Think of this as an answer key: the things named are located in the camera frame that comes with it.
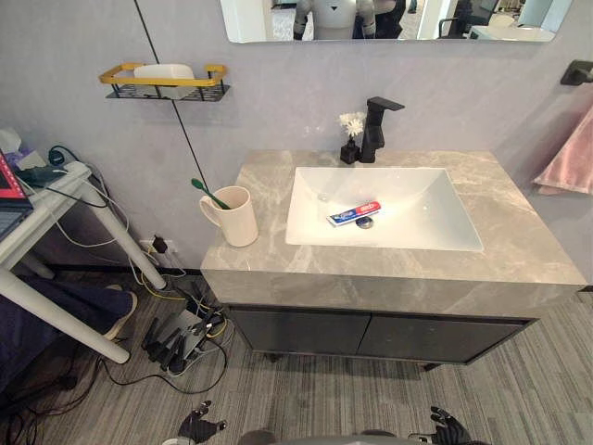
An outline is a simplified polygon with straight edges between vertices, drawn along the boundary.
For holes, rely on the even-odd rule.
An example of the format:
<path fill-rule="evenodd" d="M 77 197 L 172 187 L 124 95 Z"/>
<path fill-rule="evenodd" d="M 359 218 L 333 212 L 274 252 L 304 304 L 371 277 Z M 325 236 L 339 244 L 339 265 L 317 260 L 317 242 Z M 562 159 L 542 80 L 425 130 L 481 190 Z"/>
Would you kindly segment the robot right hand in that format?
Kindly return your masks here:
<path fill-rule="evenodd" d="M 431 419 L 435 422 L 434 433 L 411 433 L 408 439 L 432 444 L 470 444 L 473 439 L 468 430 L 443 408 L 432 406 Z"/>

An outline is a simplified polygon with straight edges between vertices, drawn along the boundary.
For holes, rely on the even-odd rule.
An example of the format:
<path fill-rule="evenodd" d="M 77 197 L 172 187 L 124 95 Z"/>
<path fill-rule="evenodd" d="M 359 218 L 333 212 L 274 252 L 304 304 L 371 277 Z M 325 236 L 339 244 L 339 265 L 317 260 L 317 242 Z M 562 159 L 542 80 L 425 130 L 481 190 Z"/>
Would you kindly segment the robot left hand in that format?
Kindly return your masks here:
<path fill-rule="evenodd" d="M 178 430 L 178 439 L 182 444 L 204 443 L 227 427 L 225 420 L 210 422 L 203 419 L 211 404 L 211 400 L 201 402 L 198 408 L 192 410 L 182 421 Z"/>

